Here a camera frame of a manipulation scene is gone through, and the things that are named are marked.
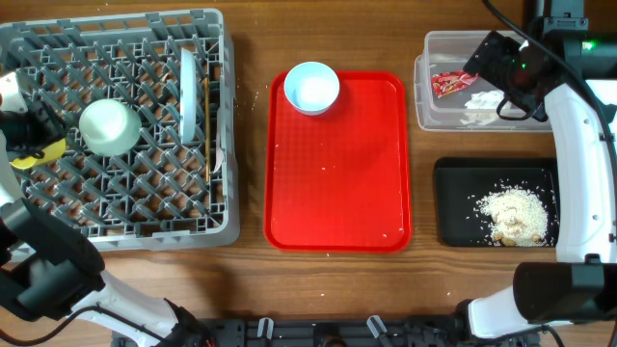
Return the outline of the yellow plastic cup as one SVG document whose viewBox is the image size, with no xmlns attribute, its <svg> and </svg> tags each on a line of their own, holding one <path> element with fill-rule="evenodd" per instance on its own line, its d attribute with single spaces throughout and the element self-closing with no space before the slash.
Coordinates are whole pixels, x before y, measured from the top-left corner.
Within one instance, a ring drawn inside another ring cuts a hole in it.
<svg viewBox="0 0 617 347">
<path fill-rule="evenodd" d="M 30 169 L 32 167 L 57 160 L 65 153 L 66 148 L 67 142 L 65 139 L 62 139 L 45 147 L 42 151 L 42 158 L 35 158 L 33 156 L 28 156 L 24 159 L 17 158 L 11 162 L 11 165 L 20 170 Z"/>
</svg>

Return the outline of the white napkin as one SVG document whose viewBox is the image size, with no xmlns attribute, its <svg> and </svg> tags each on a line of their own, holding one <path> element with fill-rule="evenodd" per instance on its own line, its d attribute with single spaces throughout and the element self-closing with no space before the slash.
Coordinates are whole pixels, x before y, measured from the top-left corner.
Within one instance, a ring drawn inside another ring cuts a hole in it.
<svg viewBox="0 0 617 347">
<path fill-rule="evenodd" d="M 461 124 L 484 126 L 499 120 L 496 108 L 502 99 L 503 92 L 498 90 L 473 93 L 465 104 L 467 111 L 461 119 Z"/>
</svg>

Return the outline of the red snack wrapper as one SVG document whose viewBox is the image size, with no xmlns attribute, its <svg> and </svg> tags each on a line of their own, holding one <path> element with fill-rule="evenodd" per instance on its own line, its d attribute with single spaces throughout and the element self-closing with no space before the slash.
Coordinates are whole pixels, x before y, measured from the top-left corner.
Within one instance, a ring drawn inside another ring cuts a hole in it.
<svg viewBox="0 0 617 347">
<path fill-rule="evenodd" d="M 432 90 L 437 98 L 457 93 L 471 86 L 478 75 L 470 75 L 462 70 L 443 72 L 431 76 Z"/>
</svg>

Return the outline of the green bowl with food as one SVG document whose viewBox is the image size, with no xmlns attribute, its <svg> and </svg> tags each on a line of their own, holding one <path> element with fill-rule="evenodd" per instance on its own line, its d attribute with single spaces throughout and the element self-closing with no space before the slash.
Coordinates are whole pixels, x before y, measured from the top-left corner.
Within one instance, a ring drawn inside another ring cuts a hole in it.
<svg viewBox="0 0 617 347">
<path fill-rule="evenodd" d="M 138 114 L 115 99 L 100 99 L 82 112 L 78 129 L 94 154 L 115 156 L 127 153 L 140 139 Z"/>
</svg>

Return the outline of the rice food waste pile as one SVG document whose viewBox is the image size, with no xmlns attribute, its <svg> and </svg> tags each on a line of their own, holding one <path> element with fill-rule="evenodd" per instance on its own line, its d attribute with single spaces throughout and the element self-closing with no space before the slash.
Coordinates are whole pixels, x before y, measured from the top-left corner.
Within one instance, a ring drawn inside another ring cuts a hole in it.
<svg viewBox="0 0 617 347">
<path fill-rule="evenodd" d="M 468 194 L 467 221 L 480 223 L 482 241 L 495 247 L 554 247 L 558 239 L 557 194 L 528 180 L 501 179 L 484 194 Z"/>
</svg>

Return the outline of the light blue plate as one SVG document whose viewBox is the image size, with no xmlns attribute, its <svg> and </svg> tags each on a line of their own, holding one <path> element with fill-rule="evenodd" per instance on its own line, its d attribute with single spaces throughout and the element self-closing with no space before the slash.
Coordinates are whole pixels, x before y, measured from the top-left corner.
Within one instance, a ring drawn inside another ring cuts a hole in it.
<svg viewBox="0 0 617 347">
<path fill-rule="evenodd" d="M 180 51 L 180 125 L 179 135 L 183 145 L 195 137 L 197 124 L 197 67 L 193 54 Z"/>
</svg>

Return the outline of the wooden chopstick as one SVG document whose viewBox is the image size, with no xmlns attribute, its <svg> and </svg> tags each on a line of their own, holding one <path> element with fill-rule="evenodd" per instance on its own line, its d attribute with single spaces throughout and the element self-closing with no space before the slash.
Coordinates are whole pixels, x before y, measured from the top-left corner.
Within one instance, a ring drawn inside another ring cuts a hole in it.
<svg viewBox="0 0 617 347">
<path fill-rule="evenodd" d="M 209 78 L 206 77 L 202 81 L 203 91 L 204 91 L 204 99 L 203 99 L 203 111 L 204 111 L 204 154 L 205 154 L 205 180 L 206 183 L 210 184 L 210 176 L 211 176 L 211 136 L 210 136 L 210 108 L 209 108 Z"/>
</svg>

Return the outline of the white plastic fork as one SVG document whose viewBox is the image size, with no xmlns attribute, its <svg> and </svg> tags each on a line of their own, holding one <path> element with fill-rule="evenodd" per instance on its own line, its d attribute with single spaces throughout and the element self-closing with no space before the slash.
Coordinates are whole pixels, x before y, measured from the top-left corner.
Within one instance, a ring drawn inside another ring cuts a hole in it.
<svg viewBox="0 0 617 347">
<path fill-rule="evenodd" d="M 212 170 L 213 174 L 218 173 L 225 160 L 225 153 L 223 150 L 223 132 L 225 130 L 224 125 L 224 116 L 223 116 L 223 108 L 220 108 L 216 114 L 216 135 L 215 135 L 215 156 L 214 156 L 214 167 Z"/>
</svg>

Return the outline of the small green bowl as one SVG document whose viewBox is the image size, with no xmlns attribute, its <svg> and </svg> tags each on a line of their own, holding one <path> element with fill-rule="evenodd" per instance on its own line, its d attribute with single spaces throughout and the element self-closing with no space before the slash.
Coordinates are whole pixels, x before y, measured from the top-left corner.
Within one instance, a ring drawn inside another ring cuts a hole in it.
<svg viewBox="0 0 617 347">
<path fill-rule="evenodd" d="M 287 72 L 283 92 L 296 111 L 307 116 L 318 116 L 336 102 L 340 82 L 331 67 L 319 62 L 304 62 Z"/>
</svg>

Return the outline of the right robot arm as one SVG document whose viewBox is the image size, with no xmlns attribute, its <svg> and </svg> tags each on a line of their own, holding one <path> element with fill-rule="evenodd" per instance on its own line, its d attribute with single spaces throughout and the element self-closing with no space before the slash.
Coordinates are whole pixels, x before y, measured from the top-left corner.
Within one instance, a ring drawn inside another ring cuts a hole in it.
<svg viewBox="0 0 617 347">
<path fill-rule="evenodd" d="M 465 64 L 526 118 L 548 121 L 557 154 L 554 262 L 520 264 L 512 284 L 457 306 L 449 337 L 497 344 L 616 318 L 616 37 L 588 28 L 579 0 L 530 1 L 509 39 L 491 32 Z"/>
</svg>

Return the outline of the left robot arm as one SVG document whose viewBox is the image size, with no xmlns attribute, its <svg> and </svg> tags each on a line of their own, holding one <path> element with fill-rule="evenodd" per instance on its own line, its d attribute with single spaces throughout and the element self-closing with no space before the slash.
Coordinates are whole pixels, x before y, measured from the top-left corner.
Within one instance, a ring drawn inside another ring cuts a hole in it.
<svg viewBox="0 0 617 347">
<path fill-rule="evenodd" d="M 83 235 L 27 200 L 12 162 L 41 160 L 67 135 L 64 122 L 42 101 L 27 101 L 15 73 L 1 78 L 1 261 L 22 243 L 34 254 L 1 271 L 1 306 L 35 322 L 59 321 L 48 341 L 75 319 L 90 320 L 138 346 L 213 346 L 214 334 L 190 311 L 167 299 L 145 295 L 105 269 L 95 246 Z"/>
</svg>

